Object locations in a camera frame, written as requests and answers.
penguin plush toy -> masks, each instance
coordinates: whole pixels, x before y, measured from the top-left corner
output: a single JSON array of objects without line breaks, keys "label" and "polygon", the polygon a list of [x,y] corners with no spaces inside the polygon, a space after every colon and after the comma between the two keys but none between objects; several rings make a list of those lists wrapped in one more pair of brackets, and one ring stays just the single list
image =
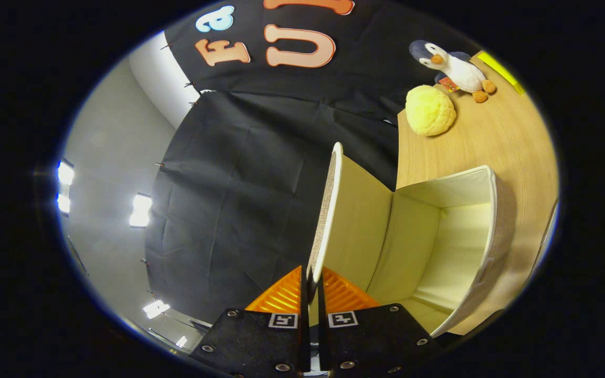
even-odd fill
[{"label": "penguin plush toy", "polygon": [[417,62],[439,70],[435,82],[449,77],[459,89],[473,94],[476,102],[487,101],[487,93],[494,93],[496,86],[473,63],[465,52],[446,52],[425,40],[410,43],[410,54]]}]

orange letter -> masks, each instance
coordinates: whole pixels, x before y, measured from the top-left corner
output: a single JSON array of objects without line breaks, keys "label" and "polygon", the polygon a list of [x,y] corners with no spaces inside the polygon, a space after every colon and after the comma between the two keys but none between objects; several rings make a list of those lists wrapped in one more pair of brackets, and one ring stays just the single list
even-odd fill
[{"label": "orange letter", "polygon": [[289,4],[326,7],[333,9],[339,15],[348,15],[353,9],[353,2],[351,0],[263,0],[263,6],[266,9],[275,9],[281,5]]},{"label": "orange letter", "polygon": [[269,24],[264,30],[265,40],[273,43],[278,39],[307,40],[317,45],[317,50],[311,54],[303,54],[293,51],[281,51],[276,47],[268,47],[266,50],[267,64],[272,67],[277,65],[290,65],[296,67],[317,68],[330,62],[336,53],[336,43],[324,33],[312,30],[284,29]]},{"label": "orange letter", "polygon": [[218,62],[228,62],[229,60],[239,60],[244,63],[252,61],[244,43],[236,41],[235,47],[225,48],[228,45],[230,43],[226,40],[217,40],[212,43],[209,43],[208,40],[199,40],[195,43],[195,48],[202,54],[204,61],[212,67]]}]

beige fabric storage bin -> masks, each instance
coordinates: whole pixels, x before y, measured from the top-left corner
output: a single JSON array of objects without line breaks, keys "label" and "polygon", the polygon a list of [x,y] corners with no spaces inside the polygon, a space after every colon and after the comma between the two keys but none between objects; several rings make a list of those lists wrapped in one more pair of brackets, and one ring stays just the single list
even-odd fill
[{"label": "beige fabric storage bin", "polygon": [[[436,337],[492,288],[505,253],[497,232],[496,178],[487,165],[390,191],[336,143],[308,275],[336,271],[377,302],[401,303]],[[310,325],[318,323],[317,297]]]}]

ceiling light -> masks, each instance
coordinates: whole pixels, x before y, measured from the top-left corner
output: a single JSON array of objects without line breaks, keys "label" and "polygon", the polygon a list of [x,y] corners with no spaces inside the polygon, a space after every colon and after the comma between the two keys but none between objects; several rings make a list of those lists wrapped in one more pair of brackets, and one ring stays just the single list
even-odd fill
[{"label": "ceiling light", "polygon": [[66,196],[62,196],[62,194],[57,195],[57,206],[58,206],[58,208],[60,208],[60,211],[62,211],[63,213],[69,214],[70,202],[71,201]]},{"label": "ceiling light", "polygon": [[147,213],[134,212],[130,215],[130,226],[146,227],[149,224],[149,215]]},{"label": "ceiling light", "polygon": [[148,211],[152,204],[153,200],[151,200],[151,197],[142,193],[137,193],[137,195],[134,196],[134,201],[132,201],[135,211]]},{"label": "ceiling light", "polygon": [[130,227],[144,228],[149,224],[149,209],[153,204],[150,196],[143,193],[137,193],[132,201],[134,210],[130,216]]},{"label": "ceiling light", "polygon": [[168,309],[170,309],[169,304],[164,304],[163,301],[155,301],[144,307],[144,312],[149,319],[153,319],[163,312],[168,311]]},{"label": "ceiling light", "polygon": [[179,348],[183,348],[183,346],[185,345],[185,342],[187,342],[187,341],[188,341],[188,339],[187,339],[187,338],[185,338],[185,337],[181,337],[181,338],[179,339],[179,341],[177,342],[177,347],[179,347]]},{"label": "ceiling light", "polygon": [[57,177],[63,184],[71,185],[71,182],[74,181],[74,167],[61,161],[57,167]]}]

fluffy yellow ball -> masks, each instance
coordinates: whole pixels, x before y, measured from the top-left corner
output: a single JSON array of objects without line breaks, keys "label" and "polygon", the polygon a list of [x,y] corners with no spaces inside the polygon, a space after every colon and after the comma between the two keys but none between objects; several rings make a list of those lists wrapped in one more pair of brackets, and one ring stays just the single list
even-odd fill
[{"label": "fluffy yellow ball", "polygon": [[430,137],[449,129],[456,110],[446,94],[432,86],[418,86],[408,92],[405,115],[414,132]]}]

